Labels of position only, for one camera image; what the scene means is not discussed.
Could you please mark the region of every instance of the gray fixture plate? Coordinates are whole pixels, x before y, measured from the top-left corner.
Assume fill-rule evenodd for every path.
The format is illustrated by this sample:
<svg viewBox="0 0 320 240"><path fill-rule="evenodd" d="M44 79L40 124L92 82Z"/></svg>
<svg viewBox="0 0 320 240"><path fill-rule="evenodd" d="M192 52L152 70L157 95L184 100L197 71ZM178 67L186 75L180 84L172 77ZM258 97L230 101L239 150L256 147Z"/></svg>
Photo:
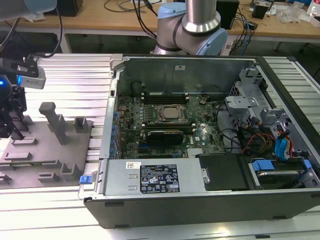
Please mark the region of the gray fixture plate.
<svg viewBox="0 0 320 240"><path fill-rule="evenodd" d="M48 122L35 122L29 125L29 132L22 134L28 139L35 137L37 144L13 146L13 140L10 140L5 151L0 158L0 175L7 175L11 180L9 184L3 182L0 184L0 189L17 189L17 188L37 188L37 187L63 187L79 185L79 177L83 174L89 140L93 123L87 121L88 131L76 133L72 121L66 121L66 145L60 145L58 139L48 127ZM28 160L5 160L8 153L31 153L31 158ZM45 161L59 160L60 164L42 165ZM10 164L12 167L4 167L4 164ZM73 176L61 174L61 169L64 166L71 171L73 165L76 164L75 173ZM42 182L38 180L39 173L43 176L50 176L50 173L55 173L58 176L58 181L53 179L45 179Z"/></svg>

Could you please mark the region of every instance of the blue latch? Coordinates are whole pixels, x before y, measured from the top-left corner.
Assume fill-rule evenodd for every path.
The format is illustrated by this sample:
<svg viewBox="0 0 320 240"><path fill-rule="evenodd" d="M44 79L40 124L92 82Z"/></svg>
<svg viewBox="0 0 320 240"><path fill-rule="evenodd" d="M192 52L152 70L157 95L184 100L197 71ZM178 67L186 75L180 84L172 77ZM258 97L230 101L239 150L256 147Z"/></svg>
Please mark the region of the blue latch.
<svg viewBox="0 0 320 240"><path fill-rule="evenodd" d="M275 170L271 160L256 160L252 163L254 171L269 171Z"/></svg>
<svg viewBox="0 0 320 240"><path fill-rule="evenodd" d="M281 158L282 161L286 161L285 152L287 149L288 141L284 138L278 137L275 141L274 153L277 157Z"/></svg>
<svg viewBox="0 0 320 240"><path fill-rule="evenodd" d="M309 162L309 160L305 159L305 160L303 160L303 163L304 163L306 169L308 169L308 170L312 169L312 166L311 166L311 163Z"/></svg>
<svg viewBox="0 0 320 240"><path fill-rule="evenodd" d="M92 184L92 176L86 176L86 175L81 176L79 183L81 185Z"/></svg>

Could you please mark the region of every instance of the motherboard chip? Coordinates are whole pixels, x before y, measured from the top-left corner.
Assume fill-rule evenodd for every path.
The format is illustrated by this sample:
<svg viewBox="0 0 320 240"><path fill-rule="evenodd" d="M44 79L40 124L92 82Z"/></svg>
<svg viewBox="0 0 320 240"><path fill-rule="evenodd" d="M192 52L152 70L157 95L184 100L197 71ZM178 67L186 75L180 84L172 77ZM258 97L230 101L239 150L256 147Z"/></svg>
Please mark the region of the motherboard chip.
<svg viewBox="0 0 320 240"><path fill-rule="evenodd" d="M158 122L187 122L182 105L161 105L157 107Z"/></svg>
<svg viewBox="0 0 320 240"><path fill-rule="evenodd" d="M178 120L178 109L173 106L165 106L163 109L163 116L168 120Z"/></svg>

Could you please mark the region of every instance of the floor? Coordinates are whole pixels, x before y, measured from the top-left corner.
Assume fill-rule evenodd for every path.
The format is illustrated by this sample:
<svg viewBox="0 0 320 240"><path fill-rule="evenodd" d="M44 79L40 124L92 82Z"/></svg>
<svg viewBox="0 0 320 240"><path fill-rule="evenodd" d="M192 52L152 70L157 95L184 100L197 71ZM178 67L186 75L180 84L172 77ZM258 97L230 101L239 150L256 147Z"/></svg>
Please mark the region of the floor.
<svg viewBox="0 0 320 240"><path fill-rule="evenodd" d="M0 32L0 40L6 36ZM84 35L70 34L70 45L74 53L124 53L150 54L156 42L146 36ZM0 57L19 59L35 52L52 52L56 46L56 36L49 33L16 33ZM275 42L252 41L244 55L246 56L293 56L313 76L320 68L320 44L308 45L299 52L304 43L284 42L279 51L273 50ZM234 55L239 55L238 48ZM320 72L315 79L320 83Z"/></svg>

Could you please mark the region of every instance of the blue connector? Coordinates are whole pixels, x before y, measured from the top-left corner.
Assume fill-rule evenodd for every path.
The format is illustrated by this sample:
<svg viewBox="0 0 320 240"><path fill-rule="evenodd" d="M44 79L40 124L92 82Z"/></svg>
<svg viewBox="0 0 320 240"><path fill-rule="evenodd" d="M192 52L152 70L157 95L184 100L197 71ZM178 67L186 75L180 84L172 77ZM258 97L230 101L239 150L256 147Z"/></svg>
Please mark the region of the blue connector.
<svg viewBox="0 0 320 240"><path fill-rule="evenodd" d="M80 183L81 185L84 185L84 184L92 184L92 176L86 176L86 175L81 176L79 183Z"/></svg>
<svg viewBox="0 0 320 240"><path fill-rule="evenodd" d="M275 170L271 160L256 160L252 163L252 166L255 172Z"/></svg>
<svg viewBox="0 0 320 240"><path fill-rule="evenodd" d="M285 152L287 149L288 141L284 138L278 137L275 141L274 153L277 157L281 158L282 161L286 161Z"/></svg>

